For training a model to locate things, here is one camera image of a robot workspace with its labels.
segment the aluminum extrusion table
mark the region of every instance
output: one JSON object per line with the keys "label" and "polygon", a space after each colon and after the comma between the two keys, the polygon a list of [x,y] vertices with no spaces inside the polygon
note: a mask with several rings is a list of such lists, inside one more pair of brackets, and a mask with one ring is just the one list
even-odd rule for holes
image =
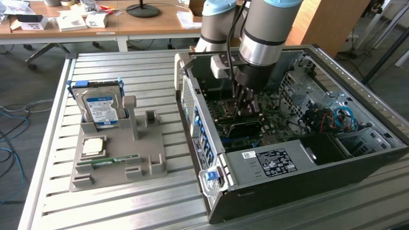
{"label": "aluminum extrusion table", "polygon": [[[405,156],[359,184],[209,225],[173,95],[177,52],[188,50],[78,54],[66,59],[20,230],[381,229],[409,219]],[[125,83],[125,94],[137,97],[136,113],[156,109],[161,116],[169,174],[149,181],[70,193],[80,113],[65,83],[118,77]]]}

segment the gray carpet floor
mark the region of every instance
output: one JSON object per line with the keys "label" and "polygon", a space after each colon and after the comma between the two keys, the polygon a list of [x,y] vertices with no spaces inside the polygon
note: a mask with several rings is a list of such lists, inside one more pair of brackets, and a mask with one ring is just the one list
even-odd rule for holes
{"label": "gray carpet floor", "polygon": [[[354,29],[357,34],[362,33],[365,26],[367,25],[370,18],[359,20],[359,23]],[[375,35],[375,31],[381,26],[378,23],[369,38]],[[357,78],[361,78],[358,71],[351,63],[359,65],[359,72],[366,74],[375,62],[381,58],[382,54],[398,38],[402,33],[401,28],[394,28],[391,34],[381,44],[377,50],[371,51],[371,56],[366,57],[359,55],[357,59],[349,61],[339,61],[343,67],[353,72]],[[152,40],[142,40],[134,42],[140,48],[148,48]],[[156,39],[152,43],[149,50],[166,49],[168,39]],[[188,48],[194,45],[193,39],[173,39],[173,46],[176,48]],[[65,44],[70,52],[76,53],[93,53],[93,52],[116,52],[116,42],[106,41],[100,42],[101,48],[94,48],[92,43],[72,43]],[[57,82],[61,74],[64,53],[60,49],[53,48],[41,56],[33,63],[38,66],[37,71],[30,71],[25,67],[24,59],[38,50],[42,45],[32,45],[34,50],[28,51],[22,48],[22,45],[14,45],[8,54],[0,55],[0,105],[9,104],[26,104],[38,100],[50,99],[54,97],[57,88]],[[407,100],[407,85],[409,85],[409,62],[403,64],[401,68],[393,66],[393,63],[403,55],[409,49],[409,41],[406,41],[381,70],[378,71],[374,79],[370,83],[377,95],[390,105],[390,107],[409,119],[409,100]],[[42,104],[36,109],[44,109],[50,104]],[[25,113],[13,113],[13,115],[25,116]],[[44,130],[46,127],[49,112],[32,114],[29,117],[30,124],[28,130],[14,139],[12,139],[12,145],[21,159],[24,172],[28,179],[32,178],[32,172],[34,169],[36,158],[41,146]],[[8,132],[13,126],[20,122],[18,119],[10,119],[0,115],[0,131]],[[0,147],[6,147],[4,142],[0,142]],[[4,152],[0,152],[0,161],[5,159]],[[0,173],[4,172],[8,167],[8,163],[0,163]],[[21,187],[20,172],[17,165],[14,165],[10,171],[0,177],[0,200],[6,198]],[[13,201],[24,201],[28,192],[28,184],[24,186],[22,191],[17,196],[12,198]],[[14,230],[17,228],[21,210],[24,204],[6,204],[0,205],[0,229]]]}

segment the white box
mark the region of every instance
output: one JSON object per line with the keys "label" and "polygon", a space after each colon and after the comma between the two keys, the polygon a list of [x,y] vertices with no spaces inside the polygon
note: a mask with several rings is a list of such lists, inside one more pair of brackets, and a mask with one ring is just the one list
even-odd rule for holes
{"label": "white box", "polygon": [[88,14],[85,24],[89,28],[105,28],[108,15],[105,13]]}
{"label": "white box", "polygon": [[85,21],[80,15],[68,15],[57,17],[57,24],[61,32],[88,28]]}
{"label": "white box", "polygon": [[46,17],[42,17],[40,22],[20,22],[21,30],[44,30],[46,23]]}

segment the blue cable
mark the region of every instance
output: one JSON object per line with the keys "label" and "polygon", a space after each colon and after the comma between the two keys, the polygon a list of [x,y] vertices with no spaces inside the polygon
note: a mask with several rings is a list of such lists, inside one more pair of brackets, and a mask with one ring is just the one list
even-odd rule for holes
{"label": "blue cable", "polygon": [[338,119],[337,119],[337,117],[338,117],[337,110],[341,110],[341,109],[343,109],[343,110],[349,113],[349,116],[350,116],[350,119],[351,119],[351,124],[353,124],[353,130],[357,131],[355,118],[354,118],[354,116],[353,116],[351,110],[350,110],[347,107],[341,106],[341,107],[338,107],[338,108],[335,108],[335,109],[333,110],[334,122],[337,123],[337,125],[338,125],[339,127],[342,127],[342,124],[341,124],[341,122],[339,122]]}
{"label": "blue cable", "polygon": [[21,135],[21,133],[24,133],[25,132],[25,130],[28,129],[28,125],[29,125],[29,120],[25,118],[25,117],[21,117],[21,116],[12,116],[12,115],[9,115],[8,113],[5,113],[4,111],[1,111],[0,110],[0,113],[4,115],[4,116],[6,116],[6,117],[9,117],[9,118],[17,118],[17,119],[22,119],[24,121],[25,121],[25,126],[24,126],[24,128],[22,128],[22,130],[16,134],[16,135],[13,135],[10,138],[8,138],[8,139],[5,139],[5,137],[4,137],[4,139],[2,140],[0,140],[0,142],[5,142],[5,141],[8,141],[8,140],[10,140],[10,139],[13,139],[13,138],[16,138],[16,137],[18,137],[20,135]]}
{"label": "blue cable", "polygon": [[21,192],[21,190],[24,188],[24,173],[22,173],[20,158],[18,158],[17,154],[10,149],[6,149],[6,148],[0,148],[0,150],[8,151],[9,153],[13,154],[17,165],[18,165],[20,174],[21,174],[21,187],[5,200],[0,201],[0,205],[2,205],[6,201],[9,201]]}

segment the office chair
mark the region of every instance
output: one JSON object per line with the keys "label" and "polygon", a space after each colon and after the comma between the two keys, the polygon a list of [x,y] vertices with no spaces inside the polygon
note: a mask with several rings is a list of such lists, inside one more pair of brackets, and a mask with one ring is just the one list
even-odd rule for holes
{"label": "office chair", "polygon": [[[97,42],[92,42],[92,45],[98,48],[100,44]],[[66,54],[69,53],[68,49],[65,48],[65,46],[61,43],[48,43],[26,60],[26,67],[30,70],[36,70],[37,69],[37,65],[32,64],[32,61],[37,59],[37,57],[40,57],[46,51],[49,51],[53,47],[60,48]],[[32,50],[32,46],[28,44],[24,44],[24,48],[26,50]]]}

